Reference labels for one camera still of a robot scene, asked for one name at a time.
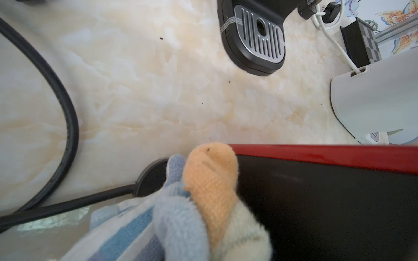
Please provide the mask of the black white chessboard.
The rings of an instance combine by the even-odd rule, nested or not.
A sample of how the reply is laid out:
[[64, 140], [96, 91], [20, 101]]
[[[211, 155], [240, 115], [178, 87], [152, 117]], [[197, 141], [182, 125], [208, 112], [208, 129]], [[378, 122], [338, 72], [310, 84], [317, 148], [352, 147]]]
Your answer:
[[357, 17], [350, 25], [340, 27], [347, 55], [356, 67], [382, 60], [372, 25], [371, 20], [364, 21]]

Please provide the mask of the black coffee machine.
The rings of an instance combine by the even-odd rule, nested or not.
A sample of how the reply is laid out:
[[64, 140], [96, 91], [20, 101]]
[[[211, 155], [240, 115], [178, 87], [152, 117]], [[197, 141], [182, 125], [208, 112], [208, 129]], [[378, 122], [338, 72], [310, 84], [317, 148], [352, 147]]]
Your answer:
[[269, 76], [285, 61], [285, 19], [297, 10], [308, 20], [318, 4], [304, 0], [220, 0], [217, 14], [224, 49], [247, 73]]

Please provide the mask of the blue striped cloth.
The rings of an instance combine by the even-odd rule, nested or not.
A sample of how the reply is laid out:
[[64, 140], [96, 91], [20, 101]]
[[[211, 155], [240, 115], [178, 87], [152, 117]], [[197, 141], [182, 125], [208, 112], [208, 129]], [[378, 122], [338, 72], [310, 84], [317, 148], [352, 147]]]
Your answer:
[[237, 195], [238, 160], [213, 142], [169, 158], [157, 192], [94, 211], [65, 261], [268, 261], [268, 231]]

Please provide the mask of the white coffee machine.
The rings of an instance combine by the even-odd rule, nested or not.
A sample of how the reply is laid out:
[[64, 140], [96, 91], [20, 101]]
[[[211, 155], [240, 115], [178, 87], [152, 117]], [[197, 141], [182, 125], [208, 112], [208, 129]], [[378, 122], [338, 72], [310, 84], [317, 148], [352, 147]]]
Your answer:
[[335, 116], [365, 145], [418, 144], [418, 50], [334, 77]]

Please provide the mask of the red coffee machine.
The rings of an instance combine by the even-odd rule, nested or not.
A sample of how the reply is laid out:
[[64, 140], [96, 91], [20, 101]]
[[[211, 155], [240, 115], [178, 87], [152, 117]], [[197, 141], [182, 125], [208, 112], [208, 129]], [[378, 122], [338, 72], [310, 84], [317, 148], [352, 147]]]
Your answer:
[[275, 261], [415, 261], [418, 149], [234, 144]]

